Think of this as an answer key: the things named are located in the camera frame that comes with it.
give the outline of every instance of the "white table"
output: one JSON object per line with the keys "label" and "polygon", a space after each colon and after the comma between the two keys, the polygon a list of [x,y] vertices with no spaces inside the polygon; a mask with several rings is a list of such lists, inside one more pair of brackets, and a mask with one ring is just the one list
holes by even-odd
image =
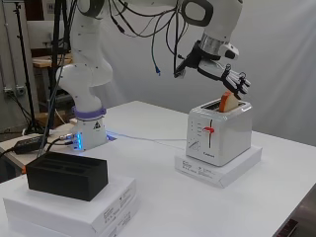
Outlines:
{"label": "white table", "polygon": [[[186,137],[187,115],[139,102],[110,109],[106,122],[129,136]],[[110,173],[137,179],[141,207],[120,237],[273,236],[316,183],[316,147],[254,132],[262,162],[222,190],[177,173],[174,154],[185,142],[163,143],[119,137],[84,153],[107,159]],[[19,183],[1,185],[0,197]],[[0,233],[6,228],[0,203]]]}

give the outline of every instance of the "white box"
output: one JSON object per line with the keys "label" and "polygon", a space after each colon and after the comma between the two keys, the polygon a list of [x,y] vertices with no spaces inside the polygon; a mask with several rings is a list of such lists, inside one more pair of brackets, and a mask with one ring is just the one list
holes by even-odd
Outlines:
{"label": "white box", "polygon": [[[114,237],[124,229],[129,220],[137,213],[139,201],[137,197],[121,211],[118,218],[106,228],[100,237]],[[8,215],[9,230],[12,237],[70,237],[53,230],[32,224],[15,216]]]}
{"label": "white box", "polygon": [[176,155],[175,168],[182,174],[225,188],[260,162],[262,150],[261,147],[252,146],[222,167],[210,165],[183,153]]}
{"label": "white box", "polygon": [[25,184],[6,197],[9,217],[17,217],[71,237],[99,237],[136,194],[132,178],[110,177],[91,201],[29,190]]}

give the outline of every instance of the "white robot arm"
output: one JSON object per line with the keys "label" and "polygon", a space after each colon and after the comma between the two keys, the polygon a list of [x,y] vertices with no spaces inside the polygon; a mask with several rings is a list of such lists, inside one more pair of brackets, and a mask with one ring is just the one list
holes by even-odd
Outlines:
{"label": "white robot arm", "polygon": [[[111,1],[78,0],[78,8],[71,29],[71,48],[74,63],[64,66],[59,85],[75,102],[78,123],[74,148],[86,150],[107,142],[102,117],[106,110],[91,88],[104,85],[113,78],[113,69],[103,58],[100,47],[100,24],[103,16],[110,14]],[[202,75],[222,81],[237,98],[246,94],[250,83],[244,75],[231,71],[230,65],[222,66],[221,56],[237,59],[239,52],[230,43],[240,17],[242,0],[124,0],[138,6],[172,6],[181,10],[185,21],[204,27],[201,40],[176,68],[175,77],[184,75],[186,67],[197,69]]]}

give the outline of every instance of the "white toaster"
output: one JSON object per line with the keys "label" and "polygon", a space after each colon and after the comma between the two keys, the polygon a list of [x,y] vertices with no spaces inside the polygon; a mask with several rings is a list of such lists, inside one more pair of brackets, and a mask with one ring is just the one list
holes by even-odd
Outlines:
{"label": "white toaster", "polygon": [[218,111],[220,100],[190,111],[188,156],[215,166],[224,166],[251,147],[252,106],[239,102],[228,113]]}

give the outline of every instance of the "black box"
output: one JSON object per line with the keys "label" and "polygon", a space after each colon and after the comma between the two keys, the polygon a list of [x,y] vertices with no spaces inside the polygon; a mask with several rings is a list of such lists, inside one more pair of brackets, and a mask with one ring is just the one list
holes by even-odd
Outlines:
{"label": "black box", "polygon": [[27,165],[30,190],[90,201],[108,184],[106,160],[48,152]]}

